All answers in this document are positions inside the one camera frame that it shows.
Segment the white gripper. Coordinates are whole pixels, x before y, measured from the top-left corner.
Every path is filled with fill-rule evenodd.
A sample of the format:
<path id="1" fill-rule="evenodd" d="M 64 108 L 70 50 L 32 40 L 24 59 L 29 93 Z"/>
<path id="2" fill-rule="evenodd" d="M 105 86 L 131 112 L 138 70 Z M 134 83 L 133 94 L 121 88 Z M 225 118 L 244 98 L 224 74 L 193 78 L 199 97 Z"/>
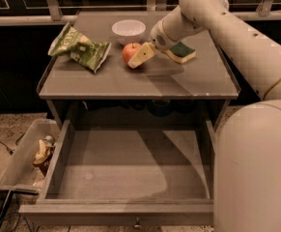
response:
<path id="1" fill-rule="evenodd" d="M 156 55 L 158 50 L 170 49 L 178 41 L 178 26 L 166 19 L 160 20 L 151 30 L 150 43 L 143 43 L 127 64 L 135 69 Z"/>

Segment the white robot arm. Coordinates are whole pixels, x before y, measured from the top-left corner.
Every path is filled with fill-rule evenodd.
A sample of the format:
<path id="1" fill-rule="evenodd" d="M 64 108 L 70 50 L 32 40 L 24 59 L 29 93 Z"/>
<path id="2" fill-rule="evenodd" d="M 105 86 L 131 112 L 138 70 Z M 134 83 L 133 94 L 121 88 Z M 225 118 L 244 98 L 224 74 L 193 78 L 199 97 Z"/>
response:
<path id="1" fill-rule="evenodd" d="M 232 14 L 227 0 L 179 0 L 128 65 L 136 68 L 203 29 L 257 97 L 217 138 L 214 231 L 281 232 L 281 45 Z"/>

